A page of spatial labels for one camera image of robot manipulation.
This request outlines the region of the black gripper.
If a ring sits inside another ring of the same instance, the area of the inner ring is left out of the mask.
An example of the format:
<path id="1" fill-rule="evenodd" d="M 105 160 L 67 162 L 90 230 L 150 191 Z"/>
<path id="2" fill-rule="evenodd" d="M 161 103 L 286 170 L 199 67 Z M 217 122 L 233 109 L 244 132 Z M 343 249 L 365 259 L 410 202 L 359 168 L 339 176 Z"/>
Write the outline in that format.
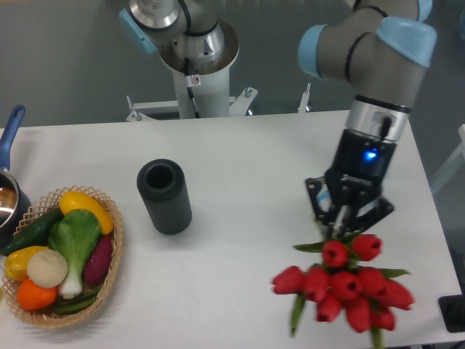
<path id="1" fill-rule="evenodd" d="M 345 209 L 338 230 L 352 233 L 367 231 L 393 213 L 395 206 L 382 196 L 382 183 L 396 147 L 345 129 L 325 178 L 305 180 L 315 219 L 335 226 Z"/>

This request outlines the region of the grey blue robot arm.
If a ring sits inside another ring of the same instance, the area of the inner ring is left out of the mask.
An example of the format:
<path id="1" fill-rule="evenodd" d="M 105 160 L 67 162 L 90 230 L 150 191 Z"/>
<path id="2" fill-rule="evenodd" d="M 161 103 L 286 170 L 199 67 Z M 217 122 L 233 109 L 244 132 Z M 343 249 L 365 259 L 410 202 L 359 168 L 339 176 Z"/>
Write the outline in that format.
<path id="1" fill-rule="evenodd" d="M 326 238 L 365 231 L 392 212 L 382 183 L 408 122 L 437 40 L 425 21 L 430 1 L 351 1 L 352 15 L 316 25 L 298 47 L 301 69 L 351 84 L 356 95 L 333 162 L 306 181 Z M 143 52 L 171 70 L 184 119 L 238 115 L 230 101 L 235 31 L 201 1 L 130 1 L 119 20 Z"/>

